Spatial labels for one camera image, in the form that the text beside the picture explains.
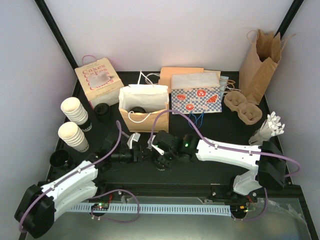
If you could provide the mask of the orange paper bag white handles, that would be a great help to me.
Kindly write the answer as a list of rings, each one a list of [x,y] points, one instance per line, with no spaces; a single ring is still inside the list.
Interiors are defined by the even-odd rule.
[[[130,132],[168,132],[169,106],[168,87],[152,83],[142,72],[136,84],[119,91],[118,109]]]

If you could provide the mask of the paper coffee cup black sleeve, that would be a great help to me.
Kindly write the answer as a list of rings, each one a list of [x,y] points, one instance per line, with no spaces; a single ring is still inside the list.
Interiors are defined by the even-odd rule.
[[[143,107],[140,107],[140,106],[136,106],[136,107],[133,107],[129,110],[129,113],[141,113],[141,114],[145,114],[146,113],[146,110],[143,108]]]

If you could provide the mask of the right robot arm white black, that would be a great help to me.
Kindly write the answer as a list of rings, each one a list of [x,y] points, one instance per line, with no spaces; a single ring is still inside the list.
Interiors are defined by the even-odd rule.
[[[215,202],[241,203],[260,188],[280,191],[285,186],[286,162],[272,156],[279,150],[271,142],[261,146],[238,145],[192,134],[178,137],[161,130],[147,143],[160,170],[169,168],[174,160],[218,162],[246,169],[245,173],[232,177],[228,187],[212,190]]]

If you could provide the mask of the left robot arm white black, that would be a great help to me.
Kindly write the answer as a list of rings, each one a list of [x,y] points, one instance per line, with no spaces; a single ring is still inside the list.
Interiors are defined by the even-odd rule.
[[[140,133],[135,132],[129,136],[126,149],[129,155],[120,152],[122,135],[123,132],[120,132],[114,142],[106,138],[98,151],[89,154],[77,167],[57,180],[42,186],[30,186],[14,215],[19,222],[19,231],[39,238],[63,213],[75,205],[88,199],[103,199],[108,188],[98,182],[98,176],[106,170],[113,156],[117,161],[125,159],[128,162],[142,157],[138,145]]]

